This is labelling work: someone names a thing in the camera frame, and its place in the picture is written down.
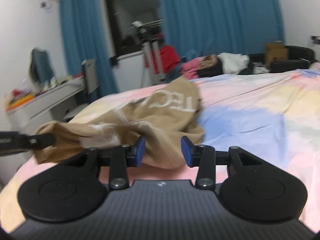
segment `chair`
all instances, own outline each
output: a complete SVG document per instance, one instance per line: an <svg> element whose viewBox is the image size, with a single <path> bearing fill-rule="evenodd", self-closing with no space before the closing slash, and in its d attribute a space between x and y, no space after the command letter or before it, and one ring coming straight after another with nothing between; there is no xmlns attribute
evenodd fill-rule
<svg viewBox="0 0 320 240"><path fill-rule="evenodd" d="M94 59L88 59L81 64L82 73L84 75L84 85L85 85L85 101L87 103L77 106L75 109L69 111L65 117L64 121L69 122L77 114L79 114L83 109L85 109L90 104L90 94L97 90L98 98L101 97L98 83L98 76L96 72L96 64Z"/></svg>
<svg viewBox="0 0 320 240"><path fill-rule="evenodd" d="M315 52L312 49L298 46L285 46L289 50L289 59L274 60L269 69L270 73L282 73L295 69L308 69L310 65L317 62ZM265 54L249 55L252 62L265 61Z"/></svg>

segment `window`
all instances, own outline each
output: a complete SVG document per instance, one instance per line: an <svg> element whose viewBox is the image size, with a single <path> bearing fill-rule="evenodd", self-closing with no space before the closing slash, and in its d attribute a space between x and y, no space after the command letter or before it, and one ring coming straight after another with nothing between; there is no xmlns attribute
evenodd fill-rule
<svg viewBox="0 0 320 240"><path fill-rule="evenodd" d="M140 51L140 40L132 23L160 20L159 0L106 0L106 4L116 56Z"/></svg>

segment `bed sheet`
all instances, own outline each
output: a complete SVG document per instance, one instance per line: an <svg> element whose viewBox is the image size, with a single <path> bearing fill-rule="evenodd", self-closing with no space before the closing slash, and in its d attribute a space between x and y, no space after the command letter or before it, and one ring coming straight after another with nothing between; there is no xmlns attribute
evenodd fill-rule
<svg viewBox="0 0 320 240"><path fill-rule="evenodd" d="M298 177L306 185L308 201L300 220L320 230L320 72L296 70L280 74L222 75L195 80L203 99L199 118L206 135L204 144L226 151L240 146ZM164 85L132 90L101 98L82 111L73 122L85 123L130 100L149 96ZM34 158L20 168L0 195L0 220L7 231L23 221L16 192L26 179L53 166L37 165ZM197 168L183 166L161 170L143 165L129 168L134 179L191 179ZM217 167L217 183L227 177ZM108 182L108 168L100 174Z"/></svg>

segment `cardboard box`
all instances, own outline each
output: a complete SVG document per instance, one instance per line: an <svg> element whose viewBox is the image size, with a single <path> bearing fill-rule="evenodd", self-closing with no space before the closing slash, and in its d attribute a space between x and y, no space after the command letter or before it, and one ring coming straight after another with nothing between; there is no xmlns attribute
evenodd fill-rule
<svg viewBox="0 0 320 240"><path fill-rule="evenodd" d="M289 50L282 43L277 44L266 44L266 58L265 64L266 66L270 66L270 64L274 60L288 59Z"/></svg>

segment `pink clothing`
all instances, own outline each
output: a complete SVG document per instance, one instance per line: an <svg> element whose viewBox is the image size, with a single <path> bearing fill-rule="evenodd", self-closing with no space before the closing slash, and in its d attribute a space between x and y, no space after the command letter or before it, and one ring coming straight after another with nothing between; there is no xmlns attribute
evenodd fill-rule
<svg viewBox="0 0 320 240"><path fill-rule="evenodd" d="M187 79L196 79L198 76L198 65L199 62L203 60L204 57L194 58L186 63L182 64L182 73L186 76Z"/></svg>

